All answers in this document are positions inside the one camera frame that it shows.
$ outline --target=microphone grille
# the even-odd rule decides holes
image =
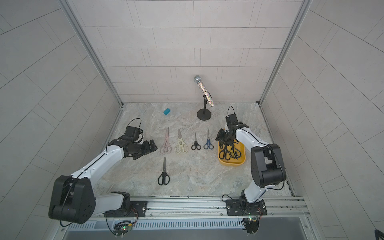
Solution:
[[[199,75],[196,75],[196,76],[194,77],[194,81],[195,81],[195,83],[199,83],[199,82],[201,82],[201,77],[200,77]]]

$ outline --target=microphone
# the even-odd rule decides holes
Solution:
[[[195,78],[194,78],[194,81],[195,83],[197,83],[197,85],[200,87],[200,90],[203,92],[203,94],[205,95],[209,105],[211,107],[213,107],[215,104],[214,102],[212,101],[212,98],[211,98],[211,95],[208,93],[207,89],[205,88],[203,82],[201,81],[201,77],[199,75],[196,75]]]

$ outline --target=blue sponge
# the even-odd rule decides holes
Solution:
[[[167,108],[163,113],[164,113],[165,115],[167,115],[168,113],[170,113],[170,109]]]

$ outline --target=gray marble surface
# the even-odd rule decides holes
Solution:
[[[238,167],[220,164],[217,158],[217,132],[226,124],[225,116],[232,105],[239,121],[247,124],[260,138],[271,142],[261,110],[256,103],[216,103],[208,108],[211,119],[201,121],[197,111],[202,103],[128,103],[112,135],[112,139],[125,132],[127,124],[134,118],[141,118],[140,128],[144,140],[155,141],[158,150],[133,161],[127,157],[117,162],[106,172],[94,187],[96,195],[108,194],[110,191],[128,192],[131,196],[212,196],[222,194],[240,195],[252,180],[250,170],[250,153],[246,151],[246,161]],[[164,115],[169,108],[171,112]],[[138,127],[139,120],[131,123]],[[169,127],[172,152],[160,155],[160,147]],[[177,130],[180,128],[182,138],[188,145],[188,152],[175,153]],[[207,141],[207,128],[214,145],[213,150],[191,150],[196,132],[198,143],[203,146]],[[167,173],[170,183],[160,186],[157,178],[162,172],[163,158],[167,159]],[[270,190],[265,195],[291,195],[287,185],[281,191]]]

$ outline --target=pink scissors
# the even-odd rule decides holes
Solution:
[[[166,137],[164,140],[164,144],[160,148],[160,154],[163,155],[166,151],[167,151],[167,153],[172,152],[172,147],[169,144],[169,128],[167,128],[167,131],[166,131]]]

